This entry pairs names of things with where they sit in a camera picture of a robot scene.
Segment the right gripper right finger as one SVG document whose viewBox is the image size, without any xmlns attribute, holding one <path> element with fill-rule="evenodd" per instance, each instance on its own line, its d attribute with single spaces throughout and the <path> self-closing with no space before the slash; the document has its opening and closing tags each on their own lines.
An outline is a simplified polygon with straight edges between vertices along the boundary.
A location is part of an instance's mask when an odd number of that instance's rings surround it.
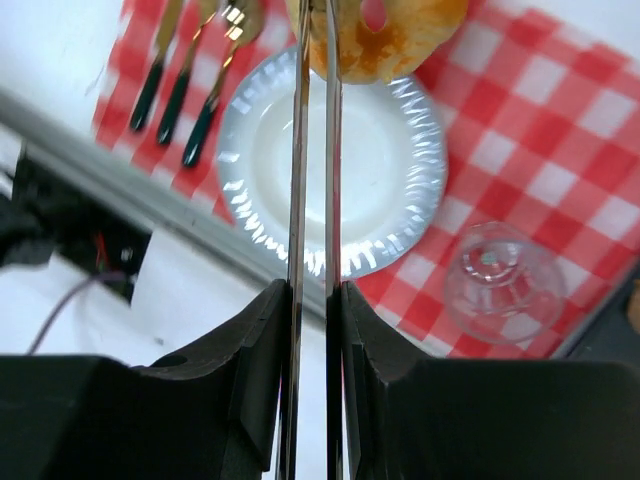
<svg viewBox="0 0 640 480">
<path fill-rule="evenodd" d="M 613 362 L 438 359 L 342 288 L 355 479 L 635 479 L 639 372 Z"/>
</svg>

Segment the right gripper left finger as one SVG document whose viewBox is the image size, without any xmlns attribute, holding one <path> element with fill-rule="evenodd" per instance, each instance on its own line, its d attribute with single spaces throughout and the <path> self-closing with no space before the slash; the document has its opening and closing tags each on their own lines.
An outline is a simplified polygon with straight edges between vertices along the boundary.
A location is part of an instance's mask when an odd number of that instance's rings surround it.
<svg viewBox="0 0 640 480">
<path fill-rule="evenodd" d="M 258 479 L 271 464 L 286 284 L 148 366 L 1 360 L 5 479 Z"/>
</svg>

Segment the metal tongs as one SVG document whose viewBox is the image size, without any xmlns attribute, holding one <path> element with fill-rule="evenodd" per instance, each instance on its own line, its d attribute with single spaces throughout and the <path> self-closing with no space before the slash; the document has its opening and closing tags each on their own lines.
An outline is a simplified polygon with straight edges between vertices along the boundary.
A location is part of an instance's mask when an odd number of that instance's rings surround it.
<svg viewBox="0 0 640 480">
<path fill-rule="evenodd" d="M 287 298 L 288 358 L 282 366 L 276 476 L 296 476 L 303 286 L 306 273 L 324 278 L 326 297 L 327 476 L 343 476 L 341 352 L 341 146 L 343 88 L 339 4 L 301 1 L 292 115 Z M 325 86 L 312 101 L 311 46 L 318 25 L 326 52 Z"/>
</svg>

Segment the round bagel bread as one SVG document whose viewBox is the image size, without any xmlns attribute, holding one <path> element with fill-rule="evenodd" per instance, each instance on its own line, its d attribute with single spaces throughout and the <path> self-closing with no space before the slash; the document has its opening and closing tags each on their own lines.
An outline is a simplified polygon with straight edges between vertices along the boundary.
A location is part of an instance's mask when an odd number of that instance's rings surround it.
<svg viewBox="0 0 640 480">
<path fill-rule="evenodd" d="M 385 23 L 374 31 L 359 1 L 337 8 L 342 80 L 362 85 L 388 83 L 415 71 L 462 25 L 467 0 L 384 1 Z"/>
</svg>

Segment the clear plastic cup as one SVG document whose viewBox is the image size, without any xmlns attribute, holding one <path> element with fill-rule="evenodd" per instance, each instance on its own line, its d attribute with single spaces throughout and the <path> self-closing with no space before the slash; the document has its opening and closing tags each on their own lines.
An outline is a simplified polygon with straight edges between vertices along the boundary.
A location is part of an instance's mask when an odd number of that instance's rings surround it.
<svg viewBox="0 0 640 480">
<path fill-rule="evenodd" d="M 446 311 L 468 335 L 490 344 L 518 344 L 561 317 L 566 282 L 549 250 L 501 222 L 469 226 L 444 283 Z"/>
</svg>

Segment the black baking tray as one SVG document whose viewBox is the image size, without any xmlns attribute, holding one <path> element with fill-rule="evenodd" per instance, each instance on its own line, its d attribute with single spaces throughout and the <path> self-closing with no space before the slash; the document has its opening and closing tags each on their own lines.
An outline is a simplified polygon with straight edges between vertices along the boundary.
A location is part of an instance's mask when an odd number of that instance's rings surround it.
<svg viewBox="0 0 640 480">
<path fill-rule="evenodd" d="M 636 264 L 565 354 L 567 359 L 613 361 L 639 367 L 639 334 L 627 318 L 627 307 L 638 279 L 639 264 Z"/>
</svg>

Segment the red checkered cloth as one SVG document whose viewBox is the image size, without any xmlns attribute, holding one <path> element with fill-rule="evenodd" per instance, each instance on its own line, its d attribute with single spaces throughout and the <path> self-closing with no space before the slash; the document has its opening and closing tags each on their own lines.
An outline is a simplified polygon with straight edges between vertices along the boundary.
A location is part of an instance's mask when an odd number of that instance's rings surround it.
<svg viewBox="0 0 640 480">
<path fill-rule="evenodd" d="M 232 223 L 215 166 L 179 167 L 179 147 L 224 47 L 211 25 L 176 146 L 128 128 L 165 1 L 124 1 L 93 119 L 96 140 Z M 465 24 L 415 72 L 446 125 L 443 212 L 404 259 L 358 280 L 383 318 L 437 356 L 534 358 L 559 346 L 639 254 L 639 60 L 521 1 L 470 1 Z M 550 331 L 490 346 L 444 311 L 442 286 L 464 226 L 503 221 L 559 254 L 568 303 Z"/>
</svg>

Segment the white paper plate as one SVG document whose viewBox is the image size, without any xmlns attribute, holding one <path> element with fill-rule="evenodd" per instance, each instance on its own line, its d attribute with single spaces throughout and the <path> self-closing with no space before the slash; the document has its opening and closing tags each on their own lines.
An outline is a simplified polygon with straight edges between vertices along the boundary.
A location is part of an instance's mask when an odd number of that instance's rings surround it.
<svg viewBox="0 0 640 480">
<path fill-rule="evenodd" d="M 297 51 L 263 60 L 225 109 L 216 147 L 218 178 L 239 231 L 264 255 L 288 256 Z M 383 269 L 432 222 L 448 174 L 433 102 L 413 77 L 343 89 L 342 274 Z"/>
</svg>

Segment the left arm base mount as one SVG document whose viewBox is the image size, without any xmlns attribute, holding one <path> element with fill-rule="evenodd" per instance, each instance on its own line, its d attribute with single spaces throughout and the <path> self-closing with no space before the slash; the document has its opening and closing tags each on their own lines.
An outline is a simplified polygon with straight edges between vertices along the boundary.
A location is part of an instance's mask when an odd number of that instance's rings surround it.
<svg viewBox="0 0 640 480">
<path fill-rule="evenodd" d="M 1 265 L 42 266 L 61 255 L 89 275 L 121 272 L 109 288 L 132 300 L 151 235 L 91 199 L 27 154 L 3 167 L 12 193 L 1 196 Z"/>
</svg>

